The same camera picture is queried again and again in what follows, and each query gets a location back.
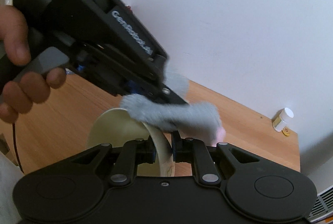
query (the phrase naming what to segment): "bottle label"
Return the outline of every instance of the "bottle label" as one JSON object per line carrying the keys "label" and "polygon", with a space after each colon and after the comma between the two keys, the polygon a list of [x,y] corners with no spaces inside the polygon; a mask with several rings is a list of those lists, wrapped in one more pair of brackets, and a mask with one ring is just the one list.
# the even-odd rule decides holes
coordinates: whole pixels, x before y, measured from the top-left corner
{"label": "bottle label", "polygon": [[276,128],[279,123],[281,123],[282,119],[280,116],[278,116],[275,121],[273,122],[273,127]]}

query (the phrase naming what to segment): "pill bottle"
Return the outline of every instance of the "pill bottle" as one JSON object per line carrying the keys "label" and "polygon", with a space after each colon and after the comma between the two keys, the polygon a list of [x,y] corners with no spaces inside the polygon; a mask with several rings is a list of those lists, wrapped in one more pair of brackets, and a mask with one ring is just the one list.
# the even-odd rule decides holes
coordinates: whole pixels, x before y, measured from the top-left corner
{"label": "pill bottle", "polygon": [[284,108],[279,116],[273,122],[273,128],[280,132],[294,117],[294,113],[290,108]]}

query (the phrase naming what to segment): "beige bowl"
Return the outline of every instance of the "beige bowl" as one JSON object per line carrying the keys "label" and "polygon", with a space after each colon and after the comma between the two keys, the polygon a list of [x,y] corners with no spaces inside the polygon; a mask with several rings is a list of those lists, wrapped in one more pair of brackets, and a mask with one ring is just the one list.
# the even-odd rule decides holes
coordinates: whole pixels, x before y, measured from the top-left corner
{"label": "beige bowl", "polygon": [[122,147],[125,142],[136,138],[145,140],[151,136],[156,147],[154,164],[138,165],[139,176],[174,176],[174,162],[169,141],[157,128],[132,119],[123,108],[113,108],[94,122],[88,136],[87,149],[102,143],[110,143],[112,147]]}

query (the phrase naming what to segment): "finger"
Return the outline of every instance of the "finger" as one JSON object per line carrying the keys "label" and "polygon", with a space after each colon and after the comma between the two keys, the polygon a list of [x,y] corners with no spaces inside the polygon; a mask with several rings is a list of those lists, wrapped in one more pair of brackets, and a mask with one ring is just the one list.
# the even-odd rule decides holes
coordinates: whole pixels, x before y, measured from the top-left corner
{"label": "finger", "polygon": [[58,89],[66,81],[66,71],[62,68],[52,69],[46,76],[46,83],[53,89]]}
{"label": "finger", "polygon": [[34,72],[26,73],[21,78],[19,85],[34,103],[44,103],[50,96],[50,87],[40,74]]}
{"label": "finger", "polygon": [[9,81],[2,91],[3,100],[18,113],[28,113],[32,108],[32,101],[23,92],[18,83]]}
{"label": "finger", "polygon": [[19,114],[7,103],[2,103],[0,105],[0,119],[5,123],[15,123]]}
{"label": "finger", "polygon": [[28,25],[24,15],[13,6],[0,6],[0,39],[12,63],[23,66],[31,56],[28,46]]}

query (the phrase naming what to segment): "wooden table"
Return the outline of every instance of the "wooden table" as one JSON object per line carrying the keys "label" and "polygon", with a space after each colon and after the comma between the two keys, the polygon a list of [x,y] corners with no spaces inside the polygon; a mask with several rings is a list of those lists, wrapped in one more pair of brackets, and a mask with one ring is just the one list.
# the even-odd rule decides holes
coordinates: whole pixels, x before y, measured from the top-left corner
{"label": "wooden table", "polygon": [[[119,106],[113,97],[77,75],[51,93],[49,100],[34,105],[16,124],[17,148],[24,172],[30,173],[84,150],[93,122],[104,111]],[[298,138],[277,133],[271,120],[194,82],[187,96],[190,102],[209,101],[217,106],[227,131],[226,142],[254,154],[300,170]],[[0,123],[13,149],[12,127]],[[187,163],[176,164],[176,176],[191,174]]]}

